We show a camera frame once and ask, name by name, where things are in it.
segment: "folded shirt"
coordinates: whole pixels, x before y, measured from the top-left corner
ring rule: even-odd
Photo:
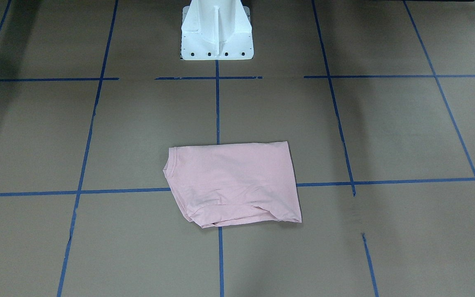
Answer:
[[[301,222],[286,141],[171,147],[163,171],[181,213],[201,228]]]

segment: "pink t-shirt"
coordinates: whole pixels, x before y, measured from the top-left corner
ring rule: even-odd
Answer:
[[[201,228],[301,222],[286,141],[171,147],[164,175],[183,216]]]

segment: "floor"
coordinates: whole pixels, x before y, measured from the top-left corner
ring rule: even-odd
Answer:
[[[475,2],[0,0],[0,297],[475,296]],[[200,229],[167,148],[288,141],[303,223]]]

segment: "white metal stand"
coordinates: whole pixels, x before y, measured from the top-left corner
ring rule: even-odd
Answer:
[[[254,56],[250,10],[240,0],[192,0],[183,8],[184,60],[247,60]]]

